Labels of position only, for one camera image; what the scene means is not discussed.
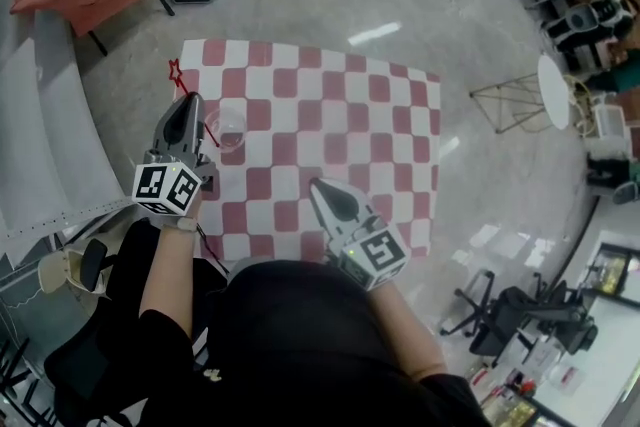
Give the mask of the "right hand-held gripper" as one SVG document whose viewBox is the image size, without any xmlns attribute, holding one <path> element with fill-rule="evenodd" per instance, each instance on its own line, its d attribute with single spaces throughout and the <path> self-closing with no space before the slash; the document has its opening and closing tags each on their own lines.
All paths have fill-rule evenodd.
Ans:
<svg viewBox="0 0 640 427">
<path fill-rule="evenodd" d="M 330 262 L 365 291 L 394 279 L 407 264 L 407 249 L 395 225 L 380 216 L 369 216 L 350 228 L 351 221 L 371 215 L 368 196 L 346 182 L 312 178 L 312 207 L 329 236 L 326 254 Z"/>
</svg>

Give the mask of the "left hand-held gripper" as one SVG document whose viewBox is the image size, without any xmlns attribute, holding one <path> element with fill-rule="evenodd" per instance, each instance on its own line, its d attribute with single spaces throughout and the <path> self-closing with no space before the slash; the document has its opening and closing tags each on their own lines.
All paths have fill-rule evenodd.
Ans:
<svg viewBox="0 0 640 427">
<path fill-rule="evenodd" d="M 200 151 L 205 114 L 199 93 L 188 93 L 170 105 L 156 126 L 152 149 L 136 167 L 134 203 L 155 215 L 183 217 L 201 188 L 214 188 L 216 163 Z"/>
</svg>

